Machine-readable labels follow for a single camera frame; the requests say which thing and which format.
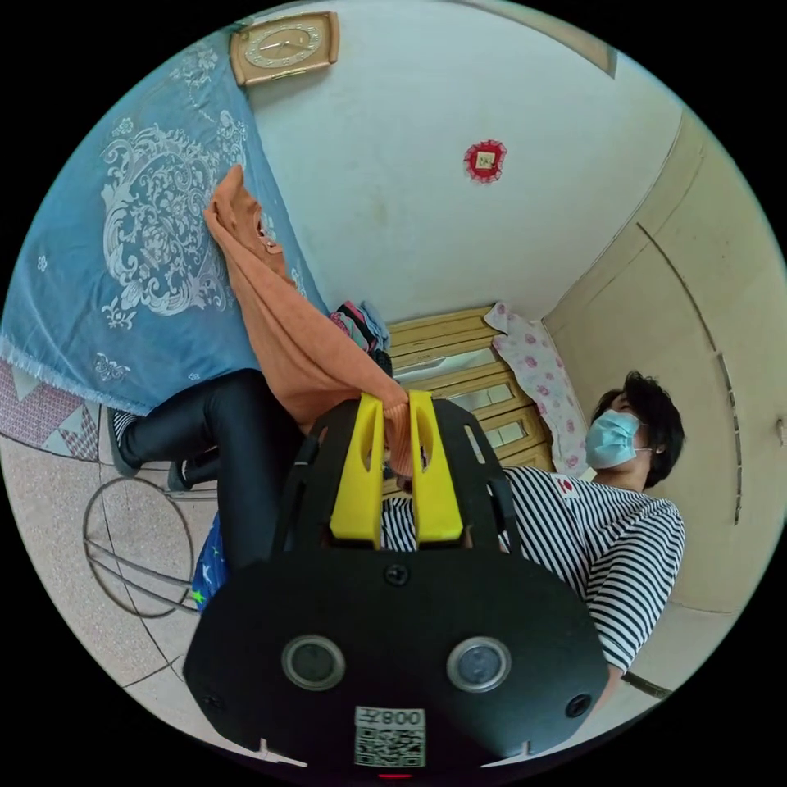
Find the black and white striped shirt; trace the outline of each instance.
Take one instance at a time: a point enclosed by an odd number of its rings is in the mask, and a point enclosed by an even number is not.
[[[588,605],[607,661],[627,672],[650,636],[675,583],[685,530],[668,500],[510,467],[516,524],[525,557],[567,582]],[[507,536],[503,545],[509,549]],[[383,506],[385,549],[416,547],[412,500]]]

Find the surgical mask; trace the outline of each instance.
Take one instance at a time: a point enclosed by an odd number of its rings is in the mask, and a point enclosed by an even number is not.
[[[588,464],[594,470],[605,470],[629,462],[638,451],[650,451],[650,448],[634,447],[634,436],[641,425],[639,418],[629,412],[607,410],[588,429],[585,438]]]

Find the woman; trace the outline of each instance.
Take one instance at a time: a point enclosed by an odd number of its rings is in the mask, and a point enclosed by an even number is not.
[[[201,464],[196,457],[213,451],[229,574],[270,555],[281,490],[303,436],[260,372],[196,385],[145,418],[114,412],[111,426],[124,475],[171,460],[171,479],[188,488]],[[587,603],[610,666],[608,690],[650,636],[677,577],[683,521],[673,503],[645,490],[670,475],[684,441],[669,394],[631,372],[594,412],[586,439],[592,482],[534,467],[505,470],[520,548]],[[382,544],[415,548],[411,499],[384,503]],[[511,545],[501,539],[501,547]]]

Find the screw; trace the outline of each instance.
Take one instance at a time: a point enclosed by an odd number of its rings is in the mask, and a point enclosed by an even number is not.
[[[576,719],[578,716],[581,716],[589,707],[590,707],[590,695],[577,694],[568,703],[568,705],[566,705],[566,715],[570,719]]]
[[[394,563],[392,566],[388,566],[388,568],[385,569],[384,577],[385,581],[390,585],[401,588],[402,585],[406,585],[407,580],[410,579],[410,571],[407,569],[407,566],[401,566],[398,563]]]

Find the orange cloth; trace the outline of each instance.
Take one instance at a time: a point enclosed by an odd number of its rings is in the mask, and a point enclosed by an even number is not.
[[[316,419],[361,393],[383,403],[391,468],[412,476],[407,393],[314,308],[287,276],[282,248],[260,230],[262,208],[234,166],[204,212],[224,253],[230,285],[271,392],[308,432]]]

